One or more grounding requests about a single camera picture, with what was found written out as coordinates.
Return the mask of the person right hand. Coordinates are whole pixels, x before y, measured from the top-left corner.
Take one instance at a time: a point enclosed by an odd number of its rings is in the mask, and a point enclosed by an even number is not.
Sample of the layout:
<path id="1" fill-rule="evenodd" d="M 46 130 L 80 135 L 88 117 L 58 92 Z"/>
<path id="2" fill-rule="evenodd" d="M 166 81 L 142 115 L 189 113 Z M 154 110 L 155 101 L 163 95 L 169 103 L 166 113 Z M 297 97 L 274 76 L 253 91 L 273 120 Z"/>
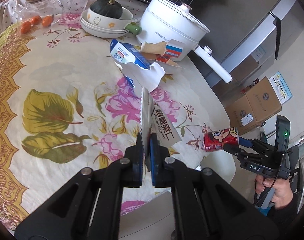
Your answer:
<path id="1" fill-rule="evenodd" d="M 274 203 L 275 209 L 283 209 L 286 207 L 293 199 L 293 192 L 291 190 L 291 185 L 289 180 L 278 178 L 264 178 L 261 175 L 257 175 L 255 178 L 256 188 L 255 192 L 260 194 L 264 189 L 272 187 L 275 192 L 272 197 L 272 202 Z"/>

